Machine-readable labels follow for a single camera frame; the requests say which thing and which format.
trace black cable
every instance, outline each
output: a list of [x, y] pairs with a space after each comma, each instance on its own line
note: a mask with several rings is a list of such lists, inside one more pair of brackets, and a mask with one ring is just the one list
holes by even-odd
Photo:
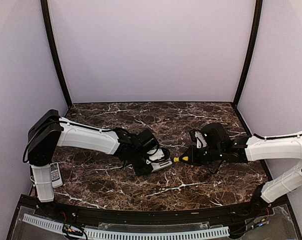
[[243, 235], [243, 234], [245, 234], [245, 233], [247, 233], [248, 231], [251, 231], [251, 230], [253, 230], [253, 228], [249, 228], [248, 230], [246, 230], [246, 231], [244, 231], [244, 232], [238, 232], [238, 233], [233, 233], [233, 235]]
[[27, 163], [27, 162], [28, 162], [28, 160], [25, 160], [26, 153], [27, 153], [27, 150], [28, 150], [29, 147], [30, 147], [30, 144], [31, 144], [32, 141], [35, 139], [35, 137], [37, 137], [37, 135], [38, 135], [39, 133], [41, 133], [42, 130], [45, 129], [47, 126], [52, 125], [52, 124], [57, 124], [57, 123], [66, 123], [66, 122], [63, 122], [63, 121], [50, 121], [50, 122], [47, 122], [46, 124], [42, 125], [42, 126], [36, 131], [36, 133], [33, 135], [33, 137], [31, 138], [31, 140], [29, 140], [29, 142], [27, 143], [27, 145], [26, 145], [26, 147], [25, 147], [24, 154], [23, 154], [23, 163]]
[[195, 138], [201, 143], [201, 148], [204, 147], [204, 144], [202, 143], [202, 141], [197, 136]]
[[167, 161], [167, 159], [170, 157], [170, 151], [166, 148], [162, 148], [162, 151], [164, 153], [164, 157], [162, 157], [160, 159], [157, 159], [157, 160], [150, 160], [148, 158], [148, 161], [150, 161], [152, 163], [156, 163], [156, 164], [157, 163], [160, 164], [160, 163], [163, 163], [163, 162]]
[[231, 214], [231, 215], [235, 215], [235, 216], [238, 216], [238, 217], [247, 217], [249, 216], [250, 214], [249, 213], [246, 213], [246, 214], [237, 214], [236, 212], [229, 212], [228, 214]]
[[149, 156], [149, 157], [151, 157], [151, 156], [155, 155], [159, 149], [160, 149], [160, 143], [158, 142], [158, 143], [156, 144], [156, 150], [155, 150], [155, 152], [152, 153], [152, 154], [146, 153], [146, 155]]
[[247, 227], [248, 225], [250, 225], [252, 222], [254, 222], [259, 216], [256, 216], [255, 218], [253, 218], [251, 221], [249, 221], [247, 224], [245, 224], [244, 226], [240, 227], [238, 230], [235, 230], [233, 232], [230, 232], [230, 234], [236, 234], [236, 232], [240, 231], [241, 229]]
[[[35, 198], [38, 200], [38, 198], [37, 198], [37, 189], [36, 189], [36, 188], [35, 188]], [[54, 220], [54, 221], [59, 221], [59, 222], [63, 223], [64, 225], [67, 224], [67, 225], [69, 225], [70, 227], [75, 227], [75, 228], [77, 228], [78, 230], [80, 230], [80, 232], [83, 233], [83, 235], [85, 236], [85, 240], [88, 240], [88, 236], [87, 236], [86, 232], [85, 232], [80, 226], [77, 226], [77, 225], [72, 224], [72, 223], [67, 223], [67, 222], [64, 222], [64, 221], [56, 220], [56, 219], [52, 218], [51, 216], [48, 216], [48, 215], [43, 211], [43, 209], [40, 207], [40, 204], [41, 204], [41, 203], [38, 202], [37, 207], [38, 207], [39, 210], [41, 210], [41, 212], [42, 212], [47, 218], [52, 219], [52, 220]]]
[[210, 171], [210, 173], [211, 174], [217, 174], [217, 172], [219, 171], [219, 169], [220, 169], [220, 167], [221, 167], [221, 165], [222, 165], [222, 163], [224, 162], [224, 160], [221, 160], [221, 162], [219, 163], [219, 165], [216, 167], [216, 170], [215, 171], [211, 171], [210, 169], [209, 169], [209, 171]]
[[253, 136], [255, 136], [255, 137], [259, 138], [259, 139], [262, 139], [262, 140], [275, 140], [275, 139], [283, 139], [283, 138], [287, 139], [287, 138], [291, 138], [291, 137], [293, 138], [293, 137], [297, 137], [298, 135], [287, 135], [287, 136], [279, 136], [279, 137], [278, 136], [277, 137], [276, 136], [273, 136], [273, 137], [271, 137], [271, 136], [270, 137], [269, 136], [268, 137], [262, 137], [262, 136], [260, 136], [260, 135], [258, 135], [258, 134], [255, 133], [255, 134], [253, 134]]
[[86, 128], [86, 129], [90, 129], [90, 130], [94, 130], [94, 131], [100, 131], [100, 132], [103, 132], [103, 133], [107, 133], [107, 132], [112, 132], [112, 131], [116, 131], [116, 130], [122, 130], [124, 132], [126, 132], [127, 134], [130, 134], [126, 129], [124, 128], [120, 128], [120, 127], [116, 127], [114, 129], [110, 129], [110, 130], [102, 130], [102, 129], [98, 129], [98, 128], [95, 128], [95, 127], [90, 127], [90, 126], [85, 126], [85, 125], [81, 125], [81, 124], [76, 124], [76, 123], [73, 123], [73, 122], [67, 122], [67, 121], [50, 121], [50, 122], [47, 122], [46, 124], [42, 125], [36, 132], [35, 134], [33, 135], [33, 137], [29, 140], [29, 142], [27, 143], [26, 147], [25, 147], [25, 150], [24, 150], [24, 154], [23, 154], [23, 163], [27, 163], [28, 160], [25, 160], [26, 158], [26, 154], [27, 154], [27, 150], [29, 149], [30, 147], [30, 144], [32, 143], [32, 141], [37, 137], [37, 135], [39, 133], [42, 132], [43, 129], [45, 129], [46, 127], [48, 127], [49, 125], [52, 125], [52, 124], [57, 124], [57, 123], [60, 123], [60, 124], [70, 124], [70, 125], [73, 125], [73, 126], [77, 126], [77, 127], [82, 127], [82, 128]]

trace cable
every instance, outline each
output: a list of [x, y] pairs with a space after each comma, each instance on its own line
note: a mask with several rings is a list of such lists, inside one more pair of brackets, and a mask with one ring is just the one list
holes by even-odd
[[255, 136], [255, 137], [257, 137], [257, 138], [259, 138], [259, 139], [262, 139], [262, 140], [275, 140], [275, 139], [288, 139], [288, 138], [293, 138], [293, 137], [297, 137], [297, 136], [302, 136], [302, 134], [299, 134], [299, 135], [288, 135], [288, 136], [273, 136], [273, 137], [262, 137], [262, 136], [260, 136], [260, 135], [258, 135], [258, 134], [253, 134], [253, 136]]
[[219, 165], [216, 167], [216, 170], [215, 171], [211, 171], [210, 169], [209, 169], [209, 171], [210, 171], [210, 173], [211, 174], [217, 174], [217, 172], [220, 170], [220, 167], [222, 166], [222, 163], [224, 162], [224, 160], [221, 160], [221, 162], [219, 163]]
[[[36, 190], [36, 188], [35, 188], [35, 197], [36, 197], [36, 199], [38, 199], [38, 198], [37, 198], [37, 190]], [[52, 219], [52, 220], [54, 220], [54, 221], [59, 221], [59, 220], [56, 220], [56, 219], [52, 218], [51, 216], [48, 216], [48, 215], [43, 211], [43, 209], [40, 207], [40, 204], [39, 204], [39, 203], [37, 204], [37, 207], [38, 207], [39, 210], [41, 210], [41, 212], [42, 212], [47, 218]], [[63, 227], [64, 227], [65, 224], [67, 224], [67, 225], [69, 225], [69, 228], [70, 228], [70, 227], [75, 227], [75, 228], [77, 228], [77, 229], [85, 236], [85, 240], [88, 240], [88, 236], [87, 236], [86, 232], [85, 232], [80, 226], [77, 226], [77, 225], [72, 224], [72, 223], [67, 223], [67, 222], [66, 222], [67, 217], [66, 217], [65, 212], [62, 211], [61, 213], [64, 215], [64, 222], [63, 222], [63, 221], [59, 221], [59, 222], [63, 223]], [[74, 238], [74, 237], [72, 237], [72, 236], [69, 236], [67, 232], [66, 232], [66, 235], [67, 235], [67, 238], [69, 237], [68, 239], [70, 239], [70, 240], [80, 239], [80, 238], [81, 238], [81, 237], [80, 237], [80, 238]]]
[[204, 147], [204, 144], [202, 143], [202, 141], [197, 136], [195, 138], [201, 143], [201, 148]]
[[94, 131], [99, 131], [99, 132], [102, 132], [102, 133], [107, 133], [109, 131], [115, 131], [115, 130], [123, 130], [127, 133], [129, 133], [127, 130], [125, 130], [124, 128], [120, 128], [120, 127], [116, 127], [114, 129], [108, 129], [108, 130], [105, 130], [105, 129], [99, 129], [99, 128], [96, 128], [96, 127], [93, 127], [93, 126], [86, 126], [86, 125], [82, 125], [80, 123], [74, 123], [74, 122], [69, 122], [69, 121], [59, 121], [60, 123], [65, 123], [65, 124], [69, 124], [69, 125], [72, 125], [72, 126], [77, 126], [77, 127], [81, 127], [81, 128], [86, 128], [86, 129], [90, 129], [90, 130], [94, 130]]
[[25, 160], [26, 153], [27, 153], [27, 150], [28, 150], [29, 147], [30, 147], [30, 144], [31, 144], [32, 141], [35, 139], [35, 137], [37, 137], [37, 135], [38, 135], [39, 133], [41, 133], [42, 130], [45, 129], [46, 127], [48, 127], [49, 125], [57, 124], [57, 123], [66, 123], [66, 122], [63, 122], [63, 121], [50, 121], [50, 122], [47, 122], [46, 124], [42, 125], [42, 126], [36, 131], [36, 133], [33, 135], [33, 137], [31, 138], [31, 140], [29, 140], [29, 142], [27, 143], [27, 145], [26, 145], [26, 147], [25, 147], [24, 154], [23, 154], [23, 163], [27, 163], [27, 162], [28, 162], [28, 160]]
[[232, 214], [232, 215], [235, 215], [235, 216], [238, 216], [238, 217], [247, 217], [247, 216], [249, 216], [250, 214], [249, 213], [246, 213], [246, 214], [237, 214], [236, 212], [229, 212], [228, 214]]
[[155, 155], [159, 149], [160, 149], [160, 143], [159, 143], [159, 142], [157, 142], [155, 152], [154, 152], [154, 153], [152, 153], [152, 154], [148, 154], [148, 153], [146, 153], [146, 155], [147, 155], [147, 156], [149, 156], [149, 157], [151, 157], [151, 156]]
[[160, 164], [160, 163], [163, 163], [163, 162], [165, 162], [165, 161], [167, 161], [167, 159], [170, 157], [170, 151], [168, 150], [168, 149], [166, 149], [166, 148], [161, 148], [162, 149], [162, 151], [163, 151], [163, 153], [164, 153], [164, 157], [162, 157], [162, 158], [160, 158], [160, 159], [157, 159], [157, 160], [150, 160], [149, 158], [148, 158], [148, 161], [150, 161], [150, 162], [152, 162], [152, 163], [158, 163], [158, 164]]
[[233, 235], [243, 235], [245, 233], [247, 233], [248, 231], [252, 230], [252, 229], [255, 229], [255, 228], [258, 228], [260, 226], [263, 226], [263, 225], [260, 225], [261, 223], [264, 223], [264, 221], [270, 216], [270, 210], [266, 207], [266, 212], [267, 212], [267, 216], [263, 219], [261, 219], [258, 223], [255, 223], [253, 224], [249, 229], [245, 230], [244, 232], [238, 232], [240, 231], [241, 229], [247, 227], [248, 225], [250, 225], [251, 223], [253, 223], [256, 219], [259, 218], [259, 215], [256, 216], [254, 219], [252, 219], [251, 221], [249, 221], [247, 224], [245, 224], [244, 226], [240, 227], [239, 229], [233, 231], [233, 232], [230, 232], [230, 234], [233, 234]]
[[247, 224], [245, 224], [244, 226], [240, 227], [238, 230], [235, 230], [233, 232], [230, 232], [230, 234], [236, 234], [236, 232], [242, 230], [243, 228], [247, 227], [248, 225], [250, 225], [252, 222], [254, 222], [259, 216], [256, 216], [255, 218], [253, 218], [251, 221], [249, 221]]

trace black frame edge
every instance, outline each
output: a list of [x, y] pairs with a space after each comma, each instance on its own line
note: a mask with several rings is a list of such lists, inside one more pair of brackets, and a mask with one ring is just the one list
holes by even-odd
[[221, 103], [222, 103], [222, 104], [223, 104], [223, 103], [224, 103], [224, 104], [225, 104], [225, 103], [231, 104], [231, 103], [232, 103], [231, 101], [226, 101], [226, 102], [225, 102], [225, 101], [224, 101], [224, 102], [223, 102], [223, 101], [222, 101], [222, 102], [221, 102], [221, 101], [215, 101], [215, 102], [214, 102], [214, 101], [213, 101], [213, 102], [212, 102], [212, 101], [211, 101], [211, 102], [210, 102], [210, 101], [134, 101], [134, 102], [133, 102], [133, 101], [122, 101], [122, 102], [120, 102], [120, 101], [111, 101], [111, 102], [109, 102], [109, 101], [108, 101], [108, 102], [107, 102], [107, 101], [100, 101], [100, 102], [98, 102], [98, 101], [97, 101], [97, 102], [96, 102], [96, 101], [93, 101], [93, 102], [86, 102], [86, 103], [85, 103], [85, 102], [77, 102], [77, 103], [73, 103], [73, 104], [96, 104], [96, 103], [97, 103], [97, 104], [98, 104], [98, 103], [100, 103], [100, 104], [107, 104], [107, 103], [108, 103], [108, 104], [109, 104], [109, 103], [111, 103], [111, 104], [120, 104], [120, 103], [125, 104], [125, 103], [131, 103], [131, 102], [132, 102], [132, 103], [140, 103], [140, 104], [142, 104], [142, 103], [164, 103], [164, 102], [165, 102], [165, 103], [166, 103], [166, 102], [167, 102], [167, 103], [168, 103], [168, 102], [169, 102], [169, 103], [175, 103], [175, 102], [176, 102], [176, 103], [177, 103], [177, 102], [178, 102], [178, 103], [179, 103], [179, 102], [181, 102], [181, 103], [186, 103], [186, 102], [187, 102], [187, 103], [188, 103], [188, 102], [189, 102], [189, 103], [190, 103], [190, 102], [192, 102], [192, 103], [197, 103], [197, 102], [198, 102], [198, 103], [199, 103], [199, 102], [200, 102], [200, 103], [201, 103], [201, 102], [203, 102], [203, 103], [209, 103], [209, 104], [210, 104], [210, 103], [211, 103], [211, 104], [212, 104], [212, 103], [213, 103], [213, 104], [214, 104], [214, 103], [215, 103], [215, 104], [221, 104]]
[[[45, 217], [41, 210], [37, 209], [38, 200], [34, 197], [21, 195], [18, 205], [15, 209], [15, 213], [11, 222], [10, 230], [7, 236], [7, 240], [11, 240], [13, 230], [15, 227], [15, 222], [17, 220], [17, 216], [19, 213], [19, 209], [21, 206], [28, 207], [35, 210], [35, 214], [42, 215]], [[58, 209], [63, 209], [64, 212], [71, 215], [74, 212], [77, 212], [77, 216], [72, 219], [76, 224], [80, 226], [91, 225], [98, 226], [99, 223], [118, 223], [118, 224], [138, 224], [138, 225], [166, 225], [166, 224], [180, 224], [180, 223], [199, 223], [199, 222], [215, 222], [214, 224], [223, 224], [227, 226], [239, 226], [243, 224], [244, 220], [247, 219], [247, 216], [238, 216], [232, 217], [230, 215], [226, 215], [226, 213], [245, 209], [250, 203], [238, 203], [235, 205], [215, 207], [215, 208], [203, 208], [198, 209], [196, 212], [198, 214], [192, 214], [194, 210], [182, 210], [182, 211], [163, 211], [163, 212], [138, 212], [138, 211], [118, 211], [118, 210], [104, 210], [104, 209], [96, 209], [96, 208], [85, 208], [82, 206], [73, 206], [63, 203], [55, 203], [55, 207]], [[290, 202], [287, 199], [287, 196], [284, 195], [278, 198], [272, 205], [273, 207], [280, 206], [286, 204], [290, 216], [293, 220], [293, 225], [295, 226], [295, 230], [297, 233], [297, 237], [299, 240], [302, 240], [301, 233], [299, 227], [296, 222], [296, 218], [292, 211], [292, 207]], [[153, 219], [156, 215], [160, 217], [160, 219], [167, 219], [169, 221], [157, 221]]]
[[60, 63], [60, 59], [59, 59], [59, 56], [57, 53], [57, 48], [56, 48], [56, 44], [55, 44], [52, 23], [51, 23], [51, 18], [50, 18], [48, 0], [41, 0], [41, 6], [42, 6], [43, 19], [44, 19], [44, 24], [45, 24], [45, 29], [46, 29], [46, 35], [47, 35], [47, 39], [49, 41], [49, 46], [51, 49], [51, 55], [53, 58], [56, 74], [59, 79], [66, 104], [70, 108], [73, 104], [72, 104], [70, 93], [67, 89], [67, 85], [65, 82], [65, 78], [64, 78], [61, 63]]
[[262, 2], [263, 0], [256, 0], [255, 2], [255, 10], [254, 10], [254, 16], [253, 16], [253, 23], [252, 23], [252, 29], [251, 29], [251, 35], [250, 35], [250, 40], [249, 44], [247, 47], [247, 52], [243, 64], [243, 69], [240, 77], [239, 84], [237, 86], [237, 90], [234, 96], [233, 104], [235, 106], [238, 105], [243, 88], [245, 85], [245, 80], [247, 77], [247, 74], [249, 72], [252, 56], [253, 56], [253, 51], [254, 51], [254, 46], [255, 46], [255, 41], [256, 41], [256, 36], [257, 36], [257, 31], [259, 28], [259, 23], [260, 23], [260, 17], [261, 17], [261, 11], [262, 11]]

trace electrical wire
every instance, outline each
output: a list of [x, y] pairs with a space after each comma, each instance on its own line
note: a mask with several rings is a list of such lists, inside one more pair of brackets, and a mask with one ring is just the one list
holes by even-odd
[[159, 149], [160, 149], [160, 143], [159, 143], [159, 142], [157, 142], [155, 152], [154, 152], [154, 153], [152, 153], [152, 154], [148, 154], [148, 153], [146, 153], [146, 155], [147, 155], [147, 156], [149, 156], [149, 157], [151, 157], [151, 156], [155, 155]]
[[210, 173], [211, 174], [217, 174], [218, 172], [219, 172], [219, 170], [220, 170], [220, 167], [222, 166], [222, 163], [224, 162], [224, 160], [221, 160], [221, 162], [219, 163], [219, 165], [216, 167], [216, 169], [215, 169], [215, 171], [211, 171], [210, 169], [209, 169], [209, 171], [210, 171]]
[[149, 158], [148, 158], [148, 161], [150, 161], [150, 162], [152, 162], [152, 163], [158, 163], [158, 164], [160, 164], [160, 163], [163, 163], [163, 162], [165, 162], [165, 161], [167, 161], [167, 159], [170, 157], [170, 151], [168, 150], [168, 149], [166, 149], [166, 148], [162, 148], [162, 151], [163, 151], [163, 153], [164, 153], [164, 157], [162, 157], [162, 158], [160, 158], [160, 159], [157, 159], [157, 160], [150, 160]]
[[230, 215], [235, 215], [235, 216], [238, 216], [238, 217], [247, 217], [247, 216], [249, 216], [250, 214], [249, 213], [246, 213], [246, 214], [237, 214], [236, 212], [229, 212], [228, 214], [230, 214]]
[[29, 142], [27, 143], [27, 145], [26, 145], [26, 147], [25, 147], [24, 154], [23, 154], [23, 163], [27, 163], [27, 162], [28, 162], [28, 160], [25, 160], [26, 153], [27, 153], [27, 150], [28, 150], [29, 147], [30, 147], [30, 144], [31, 144], [32, 141], [37, 137], [37, 135], [38, 135], [39, 133], [41, 133], [42, 130], [45, 129], [46, 127], [48, 127], [49, 125], [57, 124], [57, 123], [66, 123], [66, 122], [63, 122], [63, 121], [50, 121], [50, 122], [47, 122], [46, 124], [42, 125], [42, 126], [35, 132], [35, 134], [34, 134], [33, 137], [31, 138], [31, 140], [29, 140]]
[[260, 135], [258, 135], [258, 134], [253, 134], [253, 136], [255, 136], [255, 137], [257, 137], [257, 138], [259, 138], [259, 139], [262, 139], [262, 140], [275, 140], [275, 139], [288, 139], [288, 138], [293, 138], [293, 137], [297, 137], [297, 136], [302, 136], [302, 134], [299, 134], [299, 135], [287, 135], [287, 136], [273, 136], [273, 137], [263, 137], [263, 136], [260, 136]]
[[[37, 198], [37, 190], [36, 190], [36, 188], [35, 188], [35, 197], [36, 197], [36, 199], [38, 199], [38, 198]], [[51, 219], [51, 220], [54, 220], [54, 221], [59, 221], [59, 220], [56, 220], [56, 219], [52, 218], [51, 216], [48, 216], [48, 215], [44, 212], [44, 210], [40, 207], [40, 203], [37, 204], [37, 207], [38, 207], [39, 210], [41, 210], [41, 212], [42, 212], [47, 218], [49, 218], [49, 219]], [[59, 221], [59, 222], [63, 223], [63, 226], [64, 226], [65, 224], [67, 224], [67, 225], [69, 225], [69, 227], [75, 227], [75, 228], [77, 228], [77, 229], [85, 236], [85, 240], [88, 240], [88, 236], [87, 236], [86, 232], [85, 232], [80, 226], [77, 226], [77, 225], [72, 224], [72, 223], [67, 223], [67, 222], [66, 222], [67, 217], [66, 217], [65, 212], [62, 211], [61, 214], [64, 216], [64, 221]], [[80, 238], [81, 238], [81, 237], [79, 237], [79, 238], [74, 238], [74, 237], [72, 237], [72, 236], [68, 236], [68, 237], [67, 237], [68, 239], [73, 239], [73, 240], [74, 240], [74, 239], [80, 239]]]
[[197, 136], [195, 138], [201, 143], [201, 148], [204, 147], [204, 144], [202, 143], [202, 141]]
[[251, 221], [249, 221], [247, 224], [245, 224], [244, 226], [240, 227], [239, 229], [233, 231], [233, 232], [230, 232], [230, 234], [237, 234], [236, 232], [242, 230], [243, 228], [247, 227], [248, 225], [250, 225], [252, 222], [254, 222], [259, 216], [256, 216], [255, 218], [253, 218]]
[[[260, 222], [265, 221], [265, 220], [270, 216], [270, 210], [269, 210], [267, 207], [266, 207], [265, 209], [266, 209], [266, 212], [267, 212], [267, 216], [266, 216], [265, 218], [261, 219], [261, 220], [260, 220], [258, 223], [256, 223], [256, 224], [259, 224]], [[233, 234], [233, 235], [243, 235], [243, 234], [247, 233], [248, 231], [253, 230], [253, 229], [254, 229], [254, 225], [252, 225], [249, 229], [247, 229], [247, 230], [245, 230], [245, 231], [243, 231], [243, 232], [238, 232], [238, 231], [242, 230], [243, 228], [247, 227], [248, 225], [250, 225], [251, 223], [253, 223], [253, 222], [254, 222], [256, 219], [258, 219], [258, 218], [259, 218], [259, 215], [256, 216], [255, 218], [253, 218], [251, 221], [249, 221], [249, 222], [248, 222], [247, 224], [245, 224], [244, 226], [240, 227], [239, 229], [237, 229], [237, 230], [235, 230], [235, 231], [233, 231], [233, 232], [230, 232], [230, 234]]]

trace white cable tray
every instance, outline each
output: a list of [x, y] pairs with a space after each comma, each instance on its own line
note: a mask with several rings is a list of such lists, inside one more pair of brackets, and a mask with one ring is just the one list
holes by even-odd
[[[63, 234], [63, 223], [53, 220], [43, 219], [38, 216], [24, 214], [23, 221], [43, 228], [45, 230]], [[92, 228], [85, 228], [85, 233], [90, 240], [207, 240], [229, 236], [228, 227], [217, 227], [213, 229], [198, 230], [192, 232], [170, 232], [170, 233], [131, 233], [131, 232], [116, 232], [103, 231]]]

